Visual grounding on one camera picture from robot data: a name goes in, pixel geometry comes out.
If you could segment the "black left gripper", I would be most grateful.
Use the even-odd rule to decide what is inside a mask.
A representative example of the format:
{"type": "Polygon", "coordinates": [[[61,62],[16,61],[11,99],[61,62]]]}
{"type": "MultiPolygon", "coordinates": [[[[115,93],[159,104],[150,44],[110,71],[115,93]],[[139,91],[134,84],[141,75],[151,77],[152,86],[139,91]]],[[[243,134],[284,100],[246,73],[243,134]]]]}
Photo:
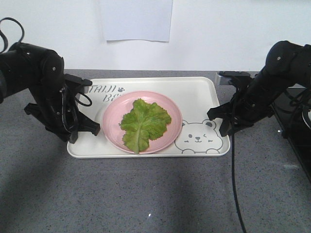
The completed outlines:
{"type": "Polygon", "coordinates": [[[91,120],[84,114],[78,115],[78,123],[73,125],[73,129],[69,129],[68,131],[63,124],[62,115],[58,115],[48,106],[29,103],[24,108],[24,111],[27,115],[32,115],[41,122],[47,131],[55,134],[62,141],[72,144],[77,141],[78,132],[90,132],[94,136],[97,136],[101,129],[99,123],[91,120]]]}

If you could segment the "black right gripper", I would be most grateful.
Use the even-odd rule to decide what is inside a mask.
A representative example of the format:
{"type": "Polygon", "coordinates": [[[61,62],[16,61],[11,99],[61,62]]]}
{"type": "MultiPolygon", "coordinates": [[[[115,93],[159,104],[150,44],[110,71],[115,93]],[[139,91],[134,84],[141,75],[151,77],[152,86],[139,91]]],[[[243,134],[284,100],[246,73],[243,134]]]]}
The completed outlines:
{"type": "Polygon", "coordinates": [[[230,136],[236,132],[252,127],[256,122],[271,117],[274,112],[269,105],[244,104],[235,108],[235,114],[232,118],[233,103],[227,102],[218,107],[210,108],[207,116],[210,120],[221,118],[223,119],[219,132],[222,137],[230,136]]]}

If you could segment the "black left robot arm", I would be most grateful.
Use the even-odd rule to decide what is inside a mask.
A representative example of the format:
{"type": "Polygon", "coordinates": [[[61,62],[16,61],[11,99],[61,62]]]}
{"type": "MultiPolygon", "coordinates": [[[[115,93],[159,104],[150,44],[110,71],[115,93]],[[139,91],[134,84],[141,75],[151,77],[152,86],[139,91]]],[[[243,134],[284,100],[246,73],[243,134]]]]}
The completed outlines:
{"type": "Polygon", "coordinates": [[[78,132],[98,135],[99,123],[78,110],[77,94],[92,81],[64,73],[64,59],[55,51],[15,43],[0,55],[0,99],[29,89],[35,103],[24,111],[64,142],[75,143],[78,132]]]}

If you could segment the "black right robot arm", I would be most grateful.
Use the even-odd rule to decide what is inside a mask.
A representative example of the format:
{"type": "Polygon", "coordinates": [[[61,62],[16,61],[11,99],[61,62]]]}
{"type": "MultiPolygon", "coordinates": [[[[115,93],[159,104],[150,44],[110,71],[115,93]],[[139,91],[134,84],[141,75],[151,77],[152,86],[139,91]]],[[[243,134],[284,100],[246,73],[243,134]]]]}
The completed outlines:
{"type": "Polygon", "coordinates": [[[279,41],[269,50],[264,67],[254,78],[242,71],[220,71],[219,75],[227,78],[236,92],[230,102],[211,108],[207,116],[223,120],[221,136],[233,135],[271,117],[271,104],[288,87],[311,87],[311,47],[279,41]]]}

